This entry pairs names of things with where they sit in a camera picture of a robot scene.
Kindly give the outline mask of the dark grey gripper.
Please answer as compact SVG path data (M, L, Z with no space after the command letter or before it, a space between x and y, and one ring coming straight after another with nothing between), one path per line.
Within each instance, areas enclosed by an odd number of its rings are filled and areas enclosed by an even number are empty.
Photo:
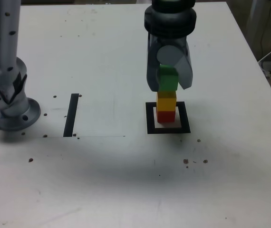
M167 39L148 33L147 44L146 80L151 91L158 92L159 90L160 64L171 66L177 71L179 84L184 90L192 86L193 70L187 37Z

